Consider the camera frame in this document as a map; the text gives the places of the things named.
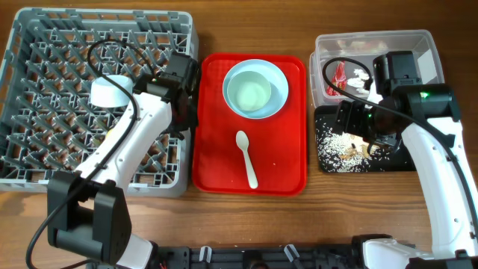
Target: red tray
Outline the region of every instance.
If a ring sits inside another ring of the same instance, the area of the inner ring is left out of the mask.
[[[237,63],[262,59],[277,65],[289,95],[277,114],[262,120],[237,115],[223,98],[223,79]],[[202,63],[193,182],[202,191],[227,194],[293,196],[307,181],[305,66],[295,57],[216,53]],[[249,187],[236,133],[246,132],[249,156],[259,186]]]

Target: plastic storage bin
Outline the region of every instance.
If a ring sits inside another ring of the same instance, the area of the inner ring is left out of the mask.
[[[315,107],[320,105],[338,105],[345,96],[329,96],[326,93],[327,84],[322,78],[323,65],[335,57],[348,57],[362,62],[373,74],[372,61],[377,56],[392,51],[412,51],[417,65],[418,75],[423,82],[444,83],[440,58],[438,57],[432,35],[427,30],[410,31],[375,31],[351,34],[324,34],[315,40],[315,52],[309,62],[310,84]],[[330,64],[326,74],[332,80],[338,62]],[[353,71],[359,68],[355,64],[345,63],[345,75],[355,77]],[[347,85],[347,92],[361,98],[367,95],[359,94],[354,87]]]

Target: wooden table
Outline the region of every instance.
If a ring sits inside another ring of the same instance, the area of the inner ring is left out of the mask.
[[[194,19],[199,54],[251,52],[295,55],[308,66],[320,34],[399,29],[429,30],[446,81],[458,97],[465,145],[478,172],[478,19],[476,1],[131,1],[0,0],[0,48],[21,7],[184,10]],[[128,198],[133,232],[162,246],[239,247],[286,243],[349,243],[353,235],[388,233],[430,250],[431,231],[416,173],[324,174],[317,166],[310,91],[308,184],[284,199],[206,194],[190,185],[181,199]],[[46,216],[45,194],[0,194],[0,268],[24,268],[25,250]],[[40,268],[82,259],[50,247],[43,235],[34,252]]]

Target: plastic spoon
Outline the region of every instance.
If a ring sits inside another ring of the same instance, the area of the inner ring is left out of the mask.
[[[247,148],[249,147],[249,139],[247,139],[247,135],[245,132],[239,131],[236,134],[236,144],[244,154],[244,161],[246,162],[246,172],[247,179],[249,180],[249,186],[255,189],[259,186],[259,184],[257,183],[257,177],[255,177],[254,168],[252,167],[251,159],[249,158],[249,153],[247,153]]]

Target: gray dish rack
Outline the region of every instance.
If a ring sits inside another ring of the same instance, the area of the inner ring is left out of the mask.
[[[90,103],[96,75],[89,45],[118,39],[142,49],[155,72],[172,52],[197,59],[189,13],[153,10],[23,8],[13,21],[0,68],[0,191],[46,191],[54,170],[74,170],[105,139],[125,108]],[[135,81],[148,68],[116,43],[93,52],[108,75]],[[131,179],[128,194],[177,197],[187,188],[190,134],[158,136]]]

